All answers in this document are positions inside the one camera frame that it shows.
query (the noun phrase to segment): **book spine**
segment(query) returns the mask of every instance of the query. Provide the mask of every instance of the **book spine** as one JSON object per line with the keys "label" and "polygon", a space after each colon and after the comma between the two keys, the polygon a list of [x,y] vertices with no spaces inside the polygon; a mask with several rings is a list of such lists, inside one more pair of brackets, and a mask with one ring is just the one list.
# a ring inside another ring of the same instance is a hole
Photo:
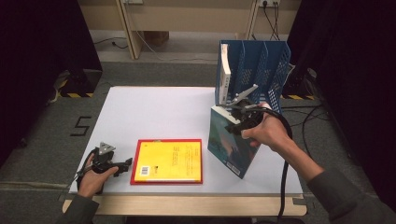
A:
{"label": "book spine", "polygon": [[228,63],[228,44],[221,44],[219,104],[226,105],[230,87],[231,69]]}

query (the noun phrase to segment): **black curtain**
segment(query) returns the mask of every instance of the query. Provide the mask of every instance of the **black curtain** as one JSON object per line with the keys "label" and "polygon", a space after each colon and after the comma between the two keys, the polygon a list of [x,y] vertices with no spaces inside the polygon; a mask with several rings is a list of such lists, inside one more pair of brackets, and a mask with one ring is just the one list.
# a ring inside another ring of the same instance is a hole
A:
{"label": "black curtain", "polygon": [[339,8],[318,84],[379,198],[396,211],[395,4]]}
{"label": "black curtain", "polygon": [[0,2],[0,165],[44,108],[60,73],[102,70],[77,1]]}

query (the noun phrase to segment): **person's left hand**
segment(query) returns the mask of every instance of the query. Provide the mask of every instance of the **person's left hand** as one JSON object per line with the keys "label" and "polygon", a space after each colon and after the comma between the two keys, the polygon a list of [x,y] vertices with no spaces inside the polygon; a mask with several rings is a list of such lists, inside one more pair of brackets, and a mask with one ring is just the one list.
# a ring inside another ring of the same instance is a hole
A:
{"label": "person's left hand", "polygon": [[[85,166],[91,165],[93,160],[93,153],[88,158],[87,164]],[[78,195],[85,198],[92,198],[96,192],[99,192],[102,186],[105,184],[107,179],[114,175],[119,170],[118,166],[111,167],[102,174],[97,174],[93,170],[85,173],[82,177],[81,183],[79,184]]]}

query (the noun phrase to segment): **gray carpet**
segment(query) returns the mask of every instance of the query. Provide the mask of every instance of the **gray carpet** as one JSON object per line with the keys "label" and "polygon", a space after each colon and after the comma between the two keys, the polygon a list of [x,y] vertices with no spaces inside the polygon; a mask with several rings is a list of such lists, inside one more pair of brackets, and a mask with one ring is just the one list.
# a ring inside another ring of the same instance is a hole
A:
{"label": "gray carpet", "polygon": [[[27,147],[15,148],[1,168],[1,223],[53,223],[62,213],[63,202],[59,198],[65,195],[75,176],[111,86],[215,86],[214,64],[103,63],[103,68],[92,98],[59,98],[49,105],[26,136]],[[317,100],[281,100],[283,107],[319,104]],[[284,108],[289,123],[296,125],[292,128],[294,140],[301,148],[304,148],[301,122],[311,109]],[[321,107],[314,115],[318,117],[305,124],[305,139],[314,160],[325,168],[341,170],[361,190],[374,194],[362,169],[348,157],[325,109]],[[85,118],[80,125],[89,126],[85,134],[85,129],[75,128],[80,117]],[[10,181],[19,184],[5,184]],[[38,187],[23,182],[36,182]],[[308,214],[301,219],[305,223],[329,223],[326,212],[301,182],[308,206]],[[121,224],[122,218],[98,216],[95,223]]]}

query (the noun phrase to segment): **black cable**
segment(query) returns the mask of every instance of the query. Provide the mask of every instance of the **black cable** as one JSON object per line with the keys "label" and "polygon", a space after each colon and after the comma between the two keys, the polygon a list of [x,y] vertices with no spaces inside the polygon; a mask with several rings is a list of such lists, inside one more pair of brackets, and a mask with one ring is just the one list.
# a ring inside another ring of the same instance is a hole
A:
{"label": "black cable", "polygon": [[291,106],[282,106],[282,109],[291,109],[291,108],[314,108],[319,105],[291,105]]}
{"label": "black cable", "polygon": [[275,30],[276,30],[276,37],[277,40],[280,40],[279,38],[279,32],[277,31],[277,19],[279,18],[279,4],[277,2],[274,2],[274,9],[275,9]]}
{"label": "black cable", "polygon": [[120,47],[119,45],[117,45],[116,44],[116,42],[111,42],[111,44],[114,46],[114,47],[117,47],[117,48],[119,48],[119,49],[126,49],[126,48],[128,48],[128,45],[127,46],[125,46],[125,47]]}
{"label": "black cable", "polygon": [[309,112],[309,114],[305,117],[305,119],[304,119],[304,121],[303,121],[303,142],[304,142],[304,147],[305,147],[305,149],[306,149],[306,153],[308,154],[308,156],[309,156],[311,159],[313,159],[313,158],[312,158],[311,152],[309,151],[308,144],[306,143],[306,140],[305,140],[305,124],[306,124],[306,121],[309,119],[309,117],[311,117],[312,113],[314,113],[314,111],[317,110],[317,109],[320,108],[320,107],[321,107],[321,105],[315,106],[315,107],[311,110],[311,112]]}
{"label": "black cable", "polygon": [[268,4],[267,1],[262,2],[262,9],[264,10],[265,18],[267,18],[268,22],[270,23],[271,30],[273,31],[273,33],[272,33],[272,35],[271,35],[271,37],[270,37],[270,40],[271,40],[272,37],[274,36],[274,34],[275,34],[276,31],[275,31],[274,26],[272,25],[270,19],[268,18],[267,12],[265,11],[265,9],[267,8],[267,4]]}
{"label": "black cable", "polygon": [[[283,117],[281,114],[275,112],[272,109],[265,108],[265,107],[251,108],[251,109],[247,109],[246,111],[261,111],[263,113],[267,113],[267,114],[270,114],[270,115],[276,117],[277,119],[280,120],[280,122],[282,122],[289,138],[290,139],[293,138],[293,133],[292,133],[291,127],[290,127],[288,121],[285,119],[285,117]],[[286,178],[288,175],[288,168],[289,168],[289,163],[287,161],[285,161],[283,164],[282,179],[281,179],[281,183],[280,183],[280,208],[279,208],[279,213],[277,215],[277,222],[279,222],[279,220],[282,218],[283,212],[285,210],[285,197],[286,197],[285,191],[286,191]]]}
{"label": "black cable", "polygon": [[112,40],[112,39],[126,39],[126,38],[125,38],[125,37],[111,37],[111,38],[108,38],[108,39],[100,40],[100,41],[98,41],[98,42],[93,42],[93,44],[100,44],[100,43],[102,43],[102,42],[105,42],[105,41],[107,41],[107,40]]}
{"label": "black cable", "polygon": [[90,158],[91,154],[94,154],[97,150],[99,150],[98,148],[93,149],[90,154],[88,154],[87,158],[85,158],[84,163],[82,163],[81,168],[79,169],[79,171],[77,172],[77,176],[83,176],[88,170],[86,170],[85,165],[88,162],[88,159]]}
{"label": "black cable", "polygon": [[78,172],[76,173],[76,176],[72,179],[72,181],[71,181],[70,184],[66,187],[66,189],[70,189],[70,187],[72,186],[73,182],[76,181],[81,175],[84,174],[85,164],[87,164],[88,159],[90,158],[91,154],[92,154],[92,151],[91,151],[90,154],[87,156],[87,158],[85,159],[85,161],[84,161],[82,167],[78,170]]}
{"label": "black cable", "polygon": [[[283,112],[294,112],[294,113],[300,113],[300,114],[305,114],[305,115],[309,114],[309,113],[306,113],[306,112],[303,112],[300,110],[283,110]],[[320,117],[320,115],[324,115],[324,114],[326,114],[326,112],[316,114],[316,115],[311,115],[311,117],[313,117],[312,119],[330,120],[330,119],[325,119],[325,118]]]}

